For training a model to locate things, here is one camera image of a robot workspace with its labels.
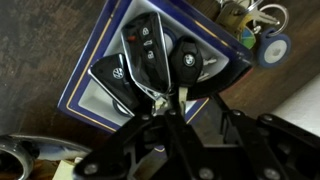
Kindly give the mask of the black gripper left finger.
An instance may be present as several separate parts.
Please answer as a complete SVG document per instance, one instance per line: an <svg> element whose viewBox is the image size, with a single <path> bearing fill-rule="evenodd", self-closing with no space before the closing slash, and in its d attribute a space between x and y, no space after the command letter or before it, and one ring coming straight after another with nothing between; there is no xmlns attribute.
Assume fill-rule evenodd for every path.
<svg viewBox="0 0 320 180"><path fill-rule="evenodd" d="M99 149L89 153L73 170L75 180L128 180L131 172L155 147L164 146L171 166L190 180L214 177L214 164L193 128L180 112L138 114Z"/></svg>

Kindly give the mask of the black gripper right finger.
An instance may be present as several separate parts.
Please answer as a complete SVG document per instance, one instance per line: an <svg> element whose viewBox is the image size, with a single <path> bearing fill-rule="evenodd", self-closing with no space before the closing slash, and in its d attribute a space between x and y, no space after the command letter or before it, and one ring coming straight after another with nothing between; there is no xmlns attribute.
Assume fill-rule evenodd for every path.
<svg viewBox="0 0 320 180"><path fill-rule="evenodd" d="M211 100L221 112L219 133L235 145L257 180L320 180L320 138L273 114L253 119L230 109L219 95Z"/></svg>

